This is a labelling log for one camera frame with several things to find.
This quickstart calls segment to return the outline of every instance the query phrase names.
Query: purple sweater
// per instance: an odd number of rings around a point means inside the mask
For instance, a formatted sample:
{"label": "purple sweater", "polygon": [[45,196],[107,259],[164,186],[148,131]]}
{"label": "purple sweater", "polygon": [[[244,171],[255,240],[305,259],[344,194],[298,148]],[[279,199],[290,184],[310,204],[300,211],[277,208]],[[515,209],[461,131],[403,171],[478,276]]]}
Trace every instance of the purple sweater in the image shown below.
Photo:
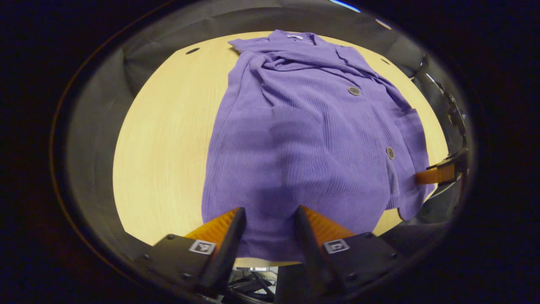
{"label": "purple sweater", "polygon": [[385,209],[418,212],[434,189],[414,181],[429,166],[422,124],[354,48],[280,30],[229,43],[241,54],[215,119],[202,217],[246,209],[238,257],[303,261],[300,204],[355,233]]}

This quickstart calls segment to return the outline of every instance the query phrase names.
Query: purple cardigan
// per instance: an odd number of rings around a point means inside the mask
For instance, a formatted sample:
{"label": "purple cardigan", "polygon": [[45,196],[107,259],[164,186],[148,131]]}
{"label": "purple cardigan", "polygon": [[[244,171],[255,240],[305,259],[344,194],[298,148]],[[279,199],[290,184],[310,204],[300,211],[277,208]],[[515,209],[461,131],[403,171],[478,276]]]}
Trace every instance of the purple cardigan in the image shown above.
{"label": "purple cardigan", "polygon": [[202,217],[246,209],[238,257],[303,261],[299,204],[355,233],[385,209],[418,212],[434,189],[414,181],[429,166],[422,124],[354,48],[280,30],[229,43],[241,54],[215,118]]}

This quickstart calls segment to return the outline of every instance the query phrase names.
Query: wooden table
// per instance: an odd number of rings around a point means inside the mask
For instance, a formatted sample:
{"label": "wooden table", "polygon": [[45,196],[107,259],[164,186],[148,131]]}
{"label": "wooden table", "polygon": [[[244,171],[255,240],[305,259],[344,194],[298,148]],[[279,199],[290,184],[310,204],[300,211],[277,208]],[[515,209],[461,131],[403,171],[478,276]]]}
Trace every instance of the wooden table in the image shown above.
{"label": "wooden table", "polygon": [[[140,90],[122,125],[113,165],[114,199],[126,232],[154,245],[168,233],[185,235],[203,224],[201,200],[208,145],[227,89],[227,75],[238,59],[238,53],[227,42],[270,33],[224,36],[178,50]],[[430,164],[448,155],[433,110],[418,88],[390,60],[357,45],[322,38],[357,49],[416,108],[424,126]],[[195,48],[200,49],[186,54]],[[380,235],[401,221],[397,209],[386,210],[373,233]],[[290,262],[241,258],[235,265],[286,264]]]}

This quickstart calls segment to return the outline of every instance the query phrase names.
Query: dark button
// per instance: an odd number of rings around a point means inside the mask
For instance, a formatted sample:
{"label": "dark button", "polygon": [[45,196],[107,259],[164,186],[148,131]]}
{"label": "dark button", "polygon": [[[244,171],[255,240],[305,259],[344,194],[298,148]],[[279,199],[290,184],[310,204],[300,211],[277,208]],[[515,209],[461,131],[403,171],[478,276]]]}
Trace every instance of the dark button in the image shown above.
{"label": "dark button", "polygon": [[394,149],[392,149],[391,147],[386,148],[386,154],[388,154],[388,157],[390,157],[391,160],[396,157],[396,155],[394,154]]}
{"label": "dark button", "polygon": [[355,88],[355,87],[350,87],[349,88],[349,93],[358,96],[358,95],[360,95],[360,90]]}

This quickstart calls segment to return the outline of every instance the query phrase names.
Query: black cable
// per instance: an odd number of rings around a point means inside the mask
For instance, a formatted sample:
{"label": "black cable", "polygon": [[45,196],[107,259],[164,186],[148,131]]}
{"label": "black cable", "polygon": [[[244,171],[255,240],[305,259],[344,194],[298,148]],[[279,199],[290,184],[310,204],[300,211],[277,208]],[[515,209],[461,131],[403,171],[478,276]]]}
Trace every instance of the black cable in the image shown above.
{"label": "black cable", "polygon": [[255,277],[257,282],[262,285],[262,288],[266,291],[266,294],[274,296],[274,293],[266,286],[266,283],[262,280],[261,276],[256,272],[251,272],[251,274]]}

